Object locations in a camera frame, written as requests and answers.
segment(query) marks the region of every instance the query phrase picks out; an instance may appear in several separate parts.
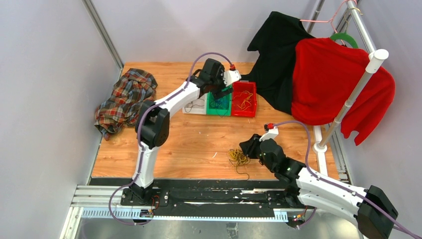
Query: green plastic container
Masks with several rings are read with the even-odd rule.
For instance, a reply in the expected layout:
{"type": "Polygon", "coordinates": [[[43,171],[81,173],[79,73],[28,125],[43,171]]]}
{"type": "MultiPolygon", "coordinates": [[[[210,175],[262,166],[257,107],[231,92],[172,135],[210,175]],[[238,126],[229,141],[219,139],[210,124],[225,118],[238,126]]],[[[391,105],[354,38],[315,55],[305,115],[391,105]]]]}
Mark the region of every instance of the green plastic container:
{"type": "Polygon", "coordinates": [[[231,114],[231,96],[232,93],[214,100],[212,93],[208,93],[207,96],[207,115],[213,116],[230,116],[231,114]]]}

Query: white pole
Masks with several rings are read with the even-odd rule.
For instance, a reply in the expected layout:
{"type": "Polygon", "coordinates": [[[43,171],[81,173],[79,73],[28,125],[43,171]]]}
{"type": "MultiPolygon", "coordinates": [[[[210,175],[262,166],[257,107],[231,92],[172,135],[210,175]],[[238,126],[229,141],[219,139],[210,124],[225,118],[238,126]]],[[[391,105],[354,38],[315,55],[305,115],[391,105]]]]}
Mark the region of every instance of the white pole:
{"type": "Polygon", "coordinates": [[[316,147],[317,143],[322,140],[321,126],[314,125],[314,139],[316,144],[313,146],[314,153],[316,154],[316,161],[318,163],[318,171],[325,176],[328,176],[327,161],[325,159],[325,152],[327,152],[328,147],[323,148],[316,147]]]}
{"type": "Polygon", "coordinates": [[[352,105],[355,103],[356,98],[359,96],[359,94],[362,92],[363,88],[366,86],[368,81],[371,79],[372,75],[375,74],[375,72],[378,71],[378,69],[381,67],[382,63],[388,58],[388,51],[384,49],[379,49],[374,52],[374,54],[370,54],[370,56],[373,55],[372,59],[369,61],[369,64],[365,68],[365,73],[363,73],[363,76],[360,78],[359,82],[357,83],[355,89],[353,90],[352,94],[350,94],[347,101],[344,103],[343,107],[341,108],[338,115],[334,118],[333,123],[331,124],[330,128],[328,129],[328,132],[322,137],[322,140],[320,143],[315,143],[315,147],[319,149],[324,149],[326,144],[329,141],[329,138],[334,133],[335,128],[337,128],[341,121],[343,120],[344,116],[347,114],[349,109],[352,107],[352,105]]]}

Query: black shirt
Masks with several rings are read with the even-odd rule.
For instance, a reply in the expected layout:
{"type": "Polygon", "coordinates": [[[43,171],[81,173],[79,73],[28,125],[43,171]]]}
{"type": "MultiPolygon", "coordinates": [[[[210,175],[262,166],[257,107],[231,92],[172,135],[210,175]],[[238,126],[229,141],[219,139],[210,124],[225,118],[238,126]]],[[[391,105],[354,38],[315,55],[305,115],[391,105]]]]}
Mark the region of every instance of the black shirt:
{"type": "Polygon", "coordinates": [[[292,114],[293,69],[297,43],[313,38],[298,18],[273,11],[258,30],[248,51],[258,51],[259,58],[242,80],[256,83],[257,93],[276,110],[292,114]]]}

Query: green hanger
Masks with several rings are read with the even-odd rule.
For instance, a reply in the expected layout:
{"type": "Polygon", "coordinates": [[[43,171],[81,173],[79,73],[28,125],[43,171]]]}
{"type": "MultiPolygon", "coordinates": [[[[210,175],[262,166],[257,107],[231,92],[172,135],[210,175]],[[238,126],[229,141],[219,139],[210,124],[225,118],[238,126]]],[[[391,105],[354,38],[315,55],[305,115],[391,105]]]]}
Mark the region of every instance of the green hanger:
{"type": "Polygon", "coordinates": [[[330,37],[330,39],[333,40],[333,41],[343,40],[343,41],[349,43],[353,48],[359,48],[355,39],[353,39],[353,37],[351,37],[349,34],[347,34],[345,32],[336,33],[336,34],[332,35],[330,37]]]}

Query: pink wire hanger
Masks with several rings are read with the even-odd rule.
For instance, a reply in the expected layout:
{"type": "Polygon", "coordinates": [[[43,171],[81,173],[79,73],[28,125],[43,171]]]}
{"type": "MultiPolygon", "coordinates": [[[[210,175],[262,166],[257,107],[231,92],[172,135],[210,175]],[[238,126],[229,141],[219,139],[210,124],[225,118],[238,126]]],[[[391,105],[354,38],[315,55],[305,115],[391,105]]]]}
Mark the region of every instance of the pink wire hanger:
{"type": "Polygon", "coordinates": [[[334,27],[334,24],[332,23],[333,22],[333,20],[334,20],[334,18],[335,18],[335,16],[337,16],[337,13],[338,13],[338,11],[340,11],[340,8],[341,8],[341,6],[343,6],[343,4],[345,3],[345,2],[347,2],[347,1],[349,1],[349,0],[344,0],[341,4],[340,4],[340,6],[338,7],[338,9],[337,9],[337,11],[335,11],[335,13],[334,13],[334,15],[332,16],[332,18],[330,18],[330,20],[328,20],[328,21],[316,21],[316,20],[305,20],[305,19],[301,19],[301,21],[307,21],[307,22],[320,22],[320,23],[330,23],[331,24],[331,27],[332,27],[332,29],[334,30],[334,32],[335,33],[338,33],[337,32],[337,30],[335,29],[335,27],[334,27]]]}

